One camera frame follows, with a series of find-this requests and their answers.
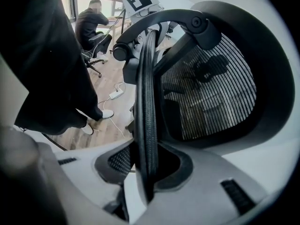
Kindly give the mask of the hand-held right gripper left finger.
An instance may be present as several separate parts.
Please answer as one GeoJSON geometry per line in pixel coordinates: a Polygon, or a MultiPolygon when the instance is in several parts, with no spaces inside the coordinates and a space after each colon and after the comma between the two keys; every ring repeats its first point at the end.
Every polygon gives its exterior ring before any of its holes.
{"type": "Polygon", "coordinates": [[[108,159],[128,147],[123,139],[99,147],[54,153],[50,145],[37,144],[45,173],[53,185],[68,225],[126,225],[107,210],[117,201],[124,177],[108,159]]]}

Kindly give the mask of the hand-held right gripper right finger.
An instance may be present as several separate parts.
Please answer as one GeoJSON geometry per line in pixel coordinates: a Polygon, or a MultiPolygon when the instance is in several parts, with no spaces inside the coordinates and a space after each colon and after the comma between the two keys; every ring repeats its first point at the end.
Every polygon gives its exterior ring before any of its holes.
{"type": "Polygon", "coordinates": [[[225,158],[182,143],[139,144],[136,166],[146,206],[138,225],[238,222],[268,195],[225,158]]]}

